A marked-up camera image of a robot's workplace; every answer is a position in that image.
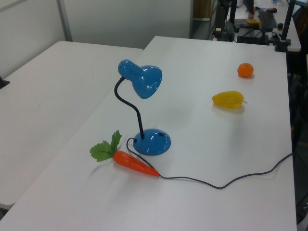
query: wall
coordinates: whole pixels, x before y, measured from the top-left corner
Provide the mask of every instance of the wall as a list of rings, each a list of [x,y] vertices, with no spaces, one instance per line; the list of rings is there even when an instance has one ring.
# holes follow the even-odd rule
[[[189,38],[192,0],[60,0],[74,42],[144,49],[155,35]]]
[[[63,40],[56,0],[26,0],[0,12],[0,76],[6,78]]]

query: green leaf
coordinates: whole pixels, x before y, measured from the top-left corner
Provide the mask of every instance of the green leaf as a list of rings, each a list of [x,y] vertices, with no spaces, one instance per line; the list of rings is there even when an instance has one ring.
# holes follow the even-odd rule
[[[96,144],[90,149],[90,153],[97,162],[112,158],[114,155],[114,152],[112,151],[111,146],[107,141]]]
[[[114,154],[117,151],[117,146],[120,143],[122,135],[120,134],[119,130],[116,131],[111,138],[111,151]]]

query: lamp gooseneck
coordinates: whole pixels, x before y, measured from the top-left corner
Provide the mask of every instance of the lamp gooseneck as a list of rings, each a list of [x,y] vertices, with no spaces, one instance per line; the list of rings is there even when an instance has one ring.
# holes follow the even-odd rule
[[[137,113],[137,118],[138,118],[138,124],[139,124],[139,130],[140,130],[141,139],[144,139],[144,133],[143,133],[142,122],[141,122],[141,115],[140,115],[140,112],[139,112],[138,108],[137,108],[135,105],[131,104],[130,102],[127,102],[126,100],[122,99],[122,98],[119,96],[119,94],[117,93],[117,89],[118,89],[119,85],[120,85],[124,80],[125,80],[125,78],[122,76],[122,77],[120,78],[120,80],[116,83],[116,85],[115,85],[115,95],[116,95],[116,97],[118,98],[118,100],[120,100],[121,102],[125,103],[126,105],[132,107],[132,108],[136,111],[136,113]]]

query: toy carrot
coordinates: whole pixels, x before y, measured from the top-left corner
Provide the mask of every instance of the toy carrot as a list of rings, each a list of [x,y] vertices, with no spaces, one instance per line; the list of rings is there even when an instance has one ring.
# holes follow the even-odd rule
[[[142,172],[151,176],[159,176],[159,173],[152,167],[147,166],[145,163],[136,159],[123,151],[117,151],[117,146],[120,143],[122,135],[119,131],[116,131],[112,135],[111,144],[107,141],[98,143],[90,149],[91,156],[96,159],[97,162],[112,158],[114,161],[125,167],[129,167],[135,171]]]
[[[122,166],[129,167],[135,171],[142,172],[151,176],[159,176],[159,173],[152,167],[136,159],[123,151],[116,151],[114,154],[114,161]]]

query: toy orange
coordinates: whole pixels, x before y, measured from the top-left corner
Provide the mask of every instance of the toy orange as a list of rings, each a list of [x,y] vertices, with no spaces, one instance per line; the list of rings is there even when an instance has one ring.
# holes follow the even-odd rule
[[[240,64],[237,69],[237,73],[239,73],[239,76],[243,78],[251,77],[253,72],[254,72],[254,68],[249,63]]]

